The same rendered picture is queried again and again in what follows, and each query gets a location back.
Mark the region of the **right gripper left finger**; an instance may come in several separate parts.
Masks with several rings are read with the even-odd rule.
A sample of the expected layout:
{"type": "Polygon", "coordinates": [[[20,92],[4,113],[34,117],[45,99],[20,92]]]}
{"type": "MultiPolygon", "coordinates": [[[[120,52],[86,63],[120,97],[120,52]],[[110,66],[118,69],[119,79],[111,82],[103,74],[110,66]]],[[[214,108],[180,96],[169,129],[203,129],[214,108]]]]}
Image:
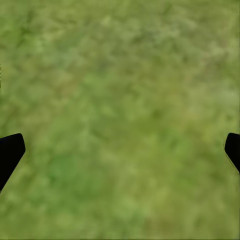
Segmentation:
{"type": "Polygon", "coordinates": [[[0,192],[25,152],[25,142],[21,133],[0,138],[0,192]]]}

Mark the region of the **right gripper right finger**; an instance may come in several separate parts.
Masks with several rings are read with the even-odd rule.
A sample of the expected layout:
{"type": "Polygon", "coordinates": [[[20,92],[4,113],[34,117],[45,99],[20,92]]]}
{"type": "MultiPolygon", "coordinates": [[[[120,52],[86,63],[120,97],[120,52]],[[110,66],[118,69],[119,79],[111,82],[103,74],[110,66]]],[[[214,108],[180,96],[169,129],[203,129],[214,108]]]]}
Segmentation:
{"type": "Polygon", "coordinates": [[[240,134],[229,133],[224,150],[240,172],[240,134]]]}

